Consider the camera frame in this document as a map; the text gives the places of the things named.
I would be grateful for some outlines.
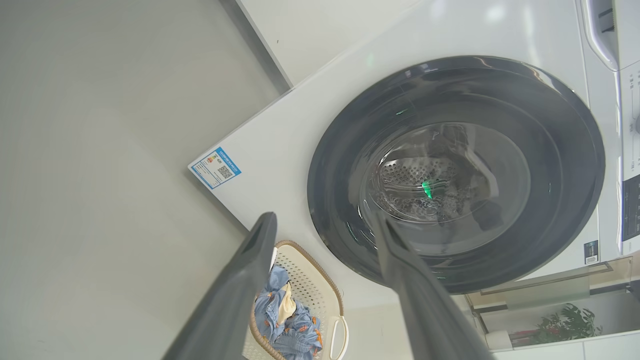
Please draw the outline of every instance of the laundry basket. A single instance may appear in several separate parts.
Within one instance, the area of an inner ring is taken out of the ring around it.
[[[293,241],[281,241],[275,245],[275,264],[286,269],[291,281],[292,297],[309,308],[311,315],[320,319],[323,349],[314,360],[341,360],[349,344],[349,328],[344,319],[342,297],[333,281],[318,263]],[[332,353],[338,326],[344,326],[342,348]],[[243,356],[248,360],[285,360],[269,341],[260,335],[252,307],[244,341]]]

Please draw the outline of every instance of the floor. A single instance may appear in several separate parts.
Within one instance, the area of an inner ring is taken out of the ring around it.
[[[159,359],[246,229],[187,164],[282,89],[217,0],[0,3],[0,359]]]

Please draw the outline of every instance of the washing machine door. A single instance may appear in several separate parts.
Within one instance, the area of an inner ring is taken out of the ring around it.
[[[521,277],[591,216],[604,148],[585,104],[535,67],[461,56],[401,70],[331,123],[308,175],[327,247],[383,284],[371,219],[383,211],[451,293]]]

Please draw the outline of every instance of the green plant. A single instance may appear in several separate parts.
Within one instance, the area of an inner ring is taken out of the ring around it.
[[[602,326],[594,325],[595,314],[589,309],[580,310],[573,304],[567,304],[558,313],[543,317],[531,336],[532,344],[553,343],[572,339],[590,338],[602,334]]]

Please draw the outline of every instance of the white washing machine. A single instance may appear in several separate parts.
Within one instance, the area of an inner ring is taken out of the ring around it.
[[[189,169],[246,227],[274,211],[346,309],[397,301],[379,211],[452,293],[614,259],[640,249],[639,38],[634,0],[424,1]]]

